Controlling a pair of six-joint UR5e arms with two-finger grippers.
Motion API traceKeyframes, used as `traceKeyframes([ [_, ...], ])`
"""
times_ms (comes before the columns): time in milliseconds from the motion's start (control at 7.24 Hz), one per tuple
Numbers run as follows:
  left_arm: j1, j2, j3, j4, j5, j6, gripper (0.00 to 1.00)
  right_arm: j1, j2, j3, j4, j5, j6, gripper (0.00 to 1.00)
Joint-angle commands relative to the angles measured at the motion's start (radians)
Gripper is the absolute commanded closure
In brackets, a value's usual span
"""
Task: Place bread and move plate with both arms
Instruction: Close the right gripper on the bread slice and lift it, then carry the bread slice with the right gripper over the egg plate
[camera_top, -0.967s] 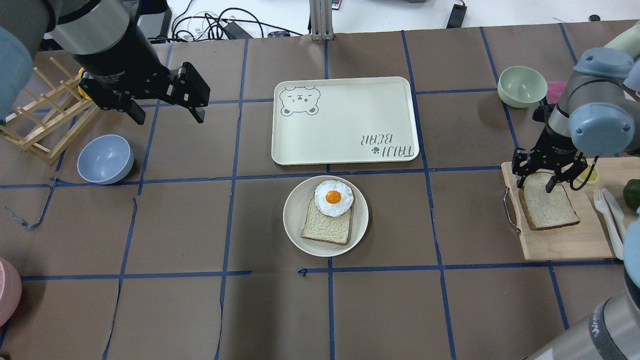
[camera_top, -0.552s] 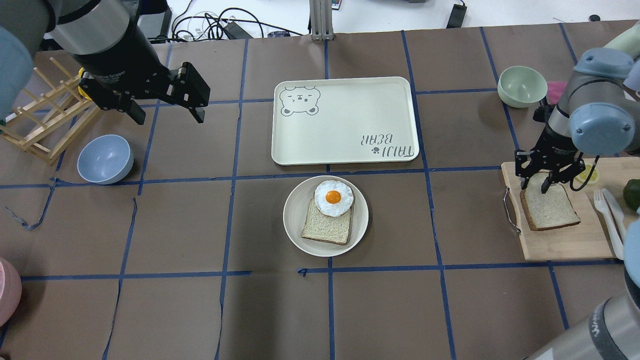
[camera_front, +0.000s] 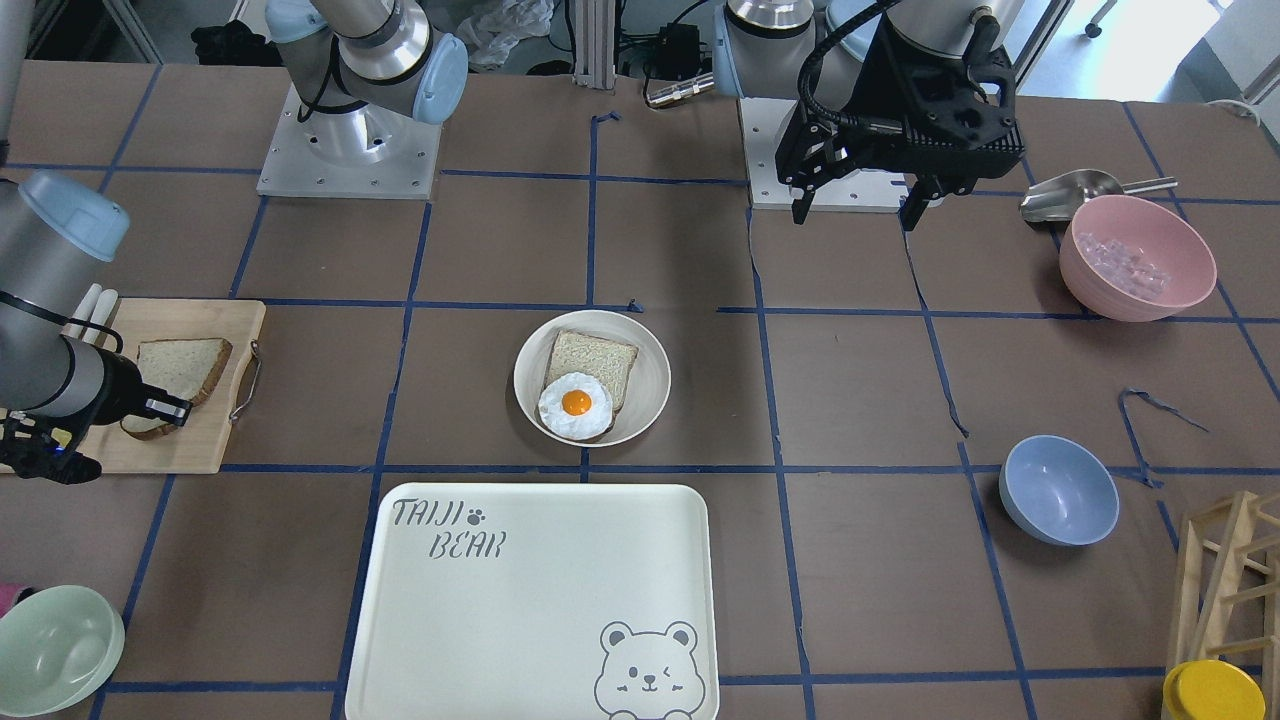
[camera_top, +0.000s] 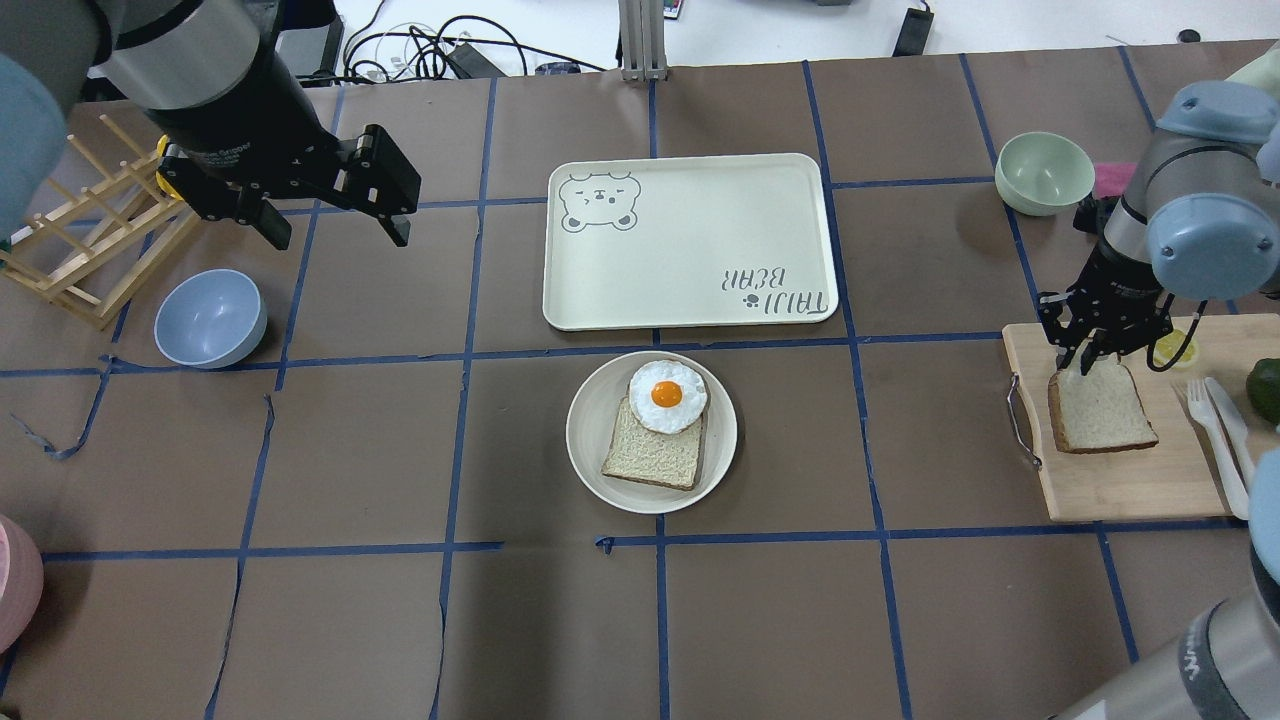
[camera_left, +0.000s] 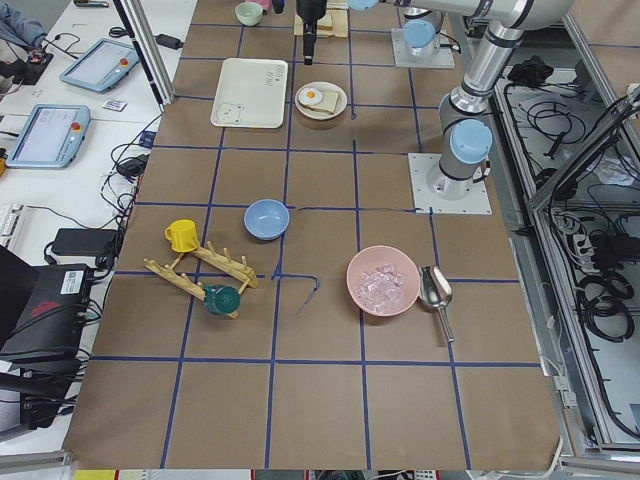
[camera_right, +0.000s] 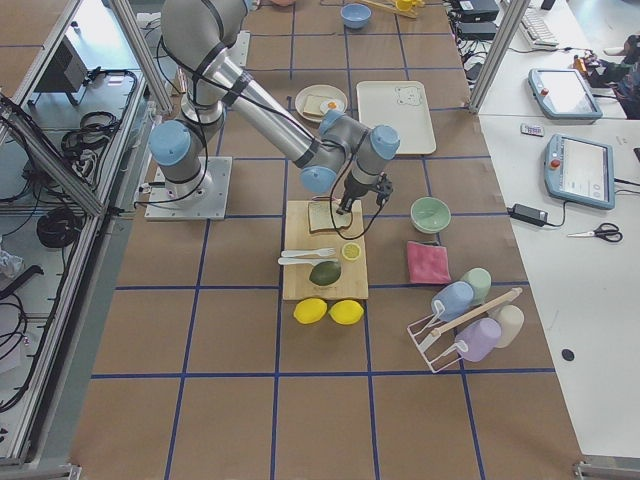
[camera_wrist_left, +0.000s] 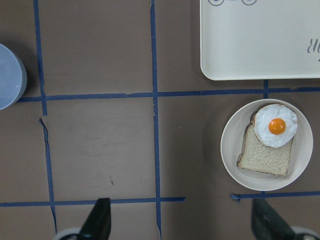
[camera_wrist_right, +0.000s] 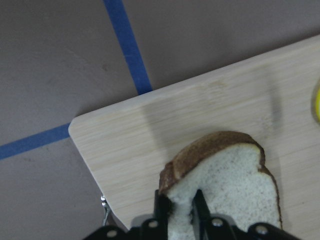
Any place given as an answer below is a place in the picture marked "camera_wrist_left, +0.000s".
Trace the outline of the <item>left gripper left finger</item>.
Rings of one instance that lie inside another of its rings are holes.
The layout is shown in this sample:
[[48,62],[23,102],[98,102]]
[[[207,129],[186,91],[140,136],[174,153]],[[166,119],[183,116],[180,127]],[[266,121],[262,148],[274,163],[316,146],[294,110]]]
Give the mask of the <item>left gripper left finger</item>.
[[111,233],[111,200],[99,198],[79,232],[80,240],[108,240]]

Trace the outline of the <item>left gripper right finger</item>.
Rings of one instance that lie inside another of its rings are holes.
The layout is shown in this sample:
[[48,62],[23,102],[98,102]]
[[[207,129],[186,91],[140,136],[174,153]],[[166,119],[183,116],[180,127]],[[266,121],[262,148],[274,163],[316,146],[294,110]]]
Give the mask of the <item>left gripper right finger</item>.
[[265,199],[254,198],[251,230],[256,240],[293,240],[295,233]]

